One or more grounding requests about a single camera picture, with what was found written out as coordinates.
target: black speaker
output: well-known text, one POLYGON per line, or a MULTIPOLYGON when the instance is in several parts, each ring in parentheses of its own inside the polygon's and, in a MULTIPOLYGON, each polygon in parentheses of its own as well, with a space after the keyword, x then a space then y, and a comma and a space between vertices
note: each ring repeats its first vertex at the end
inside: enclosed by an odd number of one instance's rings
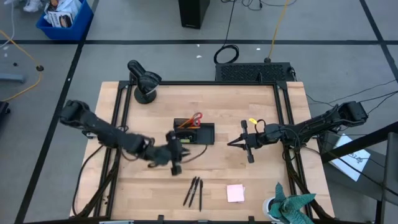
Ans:
POLYGON ((210 0, 178 0, 181 25, 200 29, 210 0))

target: yellow object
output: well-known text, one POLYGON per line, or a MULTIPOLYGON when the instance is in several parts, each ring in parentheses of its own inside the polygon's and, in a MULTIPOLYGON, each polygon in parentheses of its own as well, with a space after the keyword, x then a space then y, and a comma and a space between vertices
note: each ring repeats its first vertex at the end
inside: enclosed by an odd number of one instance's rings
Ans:
MULTIPOLYGON (((36 63, 36 66, 40 66, 40 63, 39 63, 38 61, 36 61, 35 58, 33 58, 32 56, 30 56, 30 54, 28 54, 22 47, 20 47, 19 45, 17 45, 6 33, 4 33, 2 30, 0 30, 0 33, 1 33, 5 38, 7 38, 11 43, 13 43, 20 51, 24 52, 28 57, 30 57, 30 59, 32 59, 32 60, 34 61, 34 63, 36 63)), ((20 91, 19 93, 15 94, 14 96, 11 96, 11 97, 9 97, 9 98, 6 98, 6 99, 4 99, 4 100, 2 100, 2 101, 9 101, 9 100, 12 100, 12 99, 14 99, 15 97, 17 97, 17 96, 19 96, 19 95, 21 95, 21 94, 23 94, 23 93, 26 93, 27 91, 33 89, 35 86, 37 86, 37 84, 39 84, 39 82, 41 81, 42 77, 43 77, 42 72, 39 72, 39 79, 38 79, 33 85, 31 85, 30 87, 26 88, 25 90, 20 91)))
POLYGON ((253 124, 257 124, 257 121, 254 118, 250 118, 249 121, 252 122, 253 124))
POLYGON ((289 0, 286 0, 286 3, 285 3, 285 5, 284 5, 284 10, 282 11, 282 14, 281 14, 280 17, 279 17, 278 23, 276 24, 276 28, 275 28, 275 32, 274 32, 274 37, 272 38, 271 49, 270 49, 270 51, 269 51, 268 58, 271 58, 271 54, 272 54, 272 51, 273 51, 273 49, 274 49, 274 42, 275 42, 275 38, 276 38, 276 33, 278 33, 279 24, 280 24, 280 22, 282 21, 282 19, 283 19, 284 16, 285 16, 285 12, 286 12, 286 8, 287 8, 287 5, 288 5, 288 4, 289 4, 289 0))

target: pen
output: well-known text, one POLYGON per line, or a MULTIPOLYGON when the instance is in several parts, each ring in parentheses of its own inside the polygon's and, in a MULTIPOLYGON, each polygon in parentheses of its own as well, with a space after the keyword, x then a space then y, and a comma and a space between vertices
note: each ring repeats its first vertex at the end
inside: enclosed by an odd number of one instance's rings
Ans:
POLYGON ((183 206, 187 203, 188 197, 189 197, 189 195, 190 195, 190 193, 192 191, 192 187, 193 187, 193 184, 195 183, 196 179, 197 179, 196 176, 192 179, 191 187, 189 187, 187 196, 185 196, 184 204, 182 204, 183 206))
POLYGON ((199 186, 199 212, 201 212, 201 190, 203 188, 203 181, 200 179, 200 186, 199 186))
POLYGON ((191 207, 191 205, 192 205, 193 198, 194 198, 194 196, 195 196, 195 192, 197 191, 197 188, 198 188, 199 179, 200 179, 200 178, 198 177, 197 180, 195 181, 195 188, 193 189, 191 201, 189 201, 189 206, 188 206, 188 207, 191 207))

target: sticky note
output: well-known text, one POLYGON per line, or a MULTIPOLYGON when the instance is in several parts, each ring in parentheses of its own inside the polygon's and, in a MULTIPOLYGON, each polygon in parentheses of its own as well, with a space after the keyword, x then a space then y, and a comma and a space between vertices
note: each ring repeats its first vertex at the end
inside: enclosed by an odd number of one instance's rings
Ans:
POLYGON ((242 184, 227 185, 226 195, 228 202, 244 202, 244 187, 242 184))

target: wooden table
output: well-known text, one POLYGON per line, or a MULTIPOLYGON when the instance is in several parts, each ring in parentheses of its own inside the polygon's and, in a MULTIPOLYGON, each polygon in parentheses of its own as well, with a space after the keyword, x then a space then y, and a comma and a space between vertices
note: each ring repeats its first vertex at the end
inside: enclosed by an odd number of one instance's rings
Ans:
MULTIPOLYGON (((95 113, 108 122, 113 114, 117 87, 118 82, 104 82, 99 93, 95 113)), ((309 119, 303 83, 288 83, 288 88, 295 123, 309 119)), ((280 97, 285 108, 282 92, 280 97)), ((124 100, 121 102, 119 122, 124 100)), ((248 216, 258 221, 269 220, 262 212, 262 203, 274 196, 276 183, 280 182, 285 194, 290 194, 281 143, 252 150, 253 164, 248 163, 245 151, 226 145, 241 134, 242 119, 262 118, 268 124, 278 123, 271 86, 161 85, 151 104, 140 105, 132 96, 127 125, 129 131, 154 137, 156 145, 165 144, 165 134, 172 129, 173 119, 189 118, 198 111, 203 113, 202 122, 215 123, 214 146, 208 146, 198 159, 183 164, 182 174, 176 177, 171 176, 170 164, 149 169, 146 161, 128 162, 122 158, 112 219, 156 220, 158 215, 164 215, 166 220, 248 220, 248 216), (198 191, 191 208, 182 205, 194 176, 200 176, 204 183, 201 212, 198 191), (229 184, 245 186, 244 203, 227 202, 226 186, 229 184)), ((254 132, 254 125, 248 123, 248 126, 248 131, 254 132)), ((192 156, 204 149, 204 146, 185 146, 191 149, 192 156)), ((308 147, 318 149, 315 140, 310 140, 308 147)), ((85 159, 96 148, 97 140, 89 140, 85 159)), ((76 198, 78 211, 98 187, 104 152, 95 155, 83 172, 76 198)), ((302 161, 309 191, 316 193, 318 203, 334 216, 320 156, 302 149, 302 161)), ((107 203, 106 194, 102 203, 107 203)), ((104 207, 101 207, 101 214, 104 214, 104 207)))

